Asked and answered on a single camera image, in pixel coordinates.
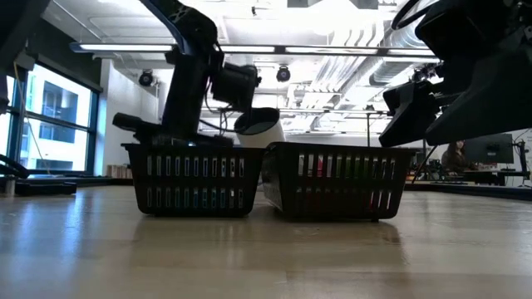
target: table surface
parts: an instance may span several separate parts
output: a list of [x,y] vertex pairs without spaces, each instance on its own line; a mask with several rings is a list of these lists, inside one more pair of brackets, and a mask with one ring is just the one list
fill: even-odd
[[380,223],[153,218],[132,187],[0,199],[0,298],[530,298],[532,206],[405,193]]

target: basket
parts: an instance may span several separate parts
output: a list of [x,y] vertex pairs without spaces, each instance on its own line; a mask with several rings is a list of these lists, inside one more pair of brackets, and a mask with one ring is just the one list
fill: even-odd
[[263,149],[123,146],[142,213],[242,217],[253,208]]
[[264,194],[288,217],[393,218],[413,154],[410,149],[274,143],[264,155]]

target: ceiling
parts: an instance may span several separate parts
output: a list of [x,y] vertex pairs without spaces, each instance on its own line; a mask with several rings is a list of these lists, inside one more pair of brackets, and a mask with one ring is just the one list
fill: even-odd
[[[182,0],[210,17],[220,44],[329,45],[338,47],[424,47],[413,27],[390,32],[389,24],[405,0]],[[432,0],[421,0],[424,7]],[[166,27],[138,0],[52,0],[44,18],[79,42],[173,43]],[[109,56],[118,67],[140,73],[160,70],[170,82],[171,66],[164,55],[150,53]],[[386,110],[381,94],[404,82],[422,61],[389,61],[378,57],[227,55],[237,65],[255,64],[263,82],[254,106],[283,109],[361,110],[373,105]],[[288,66],[289,82],[275,79]],[[211,106],[222,106],[213,101]],[[217,115],[205,115],[218,122]],[[382,132],[389,120],[370,122]],[[365,132],[367,121],[349,114],[283,115],[285,131]]]

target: person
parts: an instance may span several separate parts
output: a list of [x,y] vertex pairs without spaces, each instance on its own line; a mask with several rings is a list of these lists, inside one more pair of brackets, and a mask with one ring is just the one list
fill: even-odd
[[449,143],[447,151],[441,157],[443,168],[450,174],[463,173],[466,170],[476,170],[476,166],[466,160],[464,141]]

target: camera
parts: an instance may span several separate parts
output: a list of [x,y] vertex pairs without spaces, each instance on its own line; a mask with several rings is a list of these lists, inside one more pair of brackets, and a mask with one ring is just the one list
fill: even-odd
[[153,77],[153,70],[143,70],[139,77],[139,83],[144,87],[152,87],[157,84],[157,79]]
[[290,70],[288,69],[288,66],[279,67],[279,70],[277,71],[277,81],[287,82],[288,80],[290,80]]

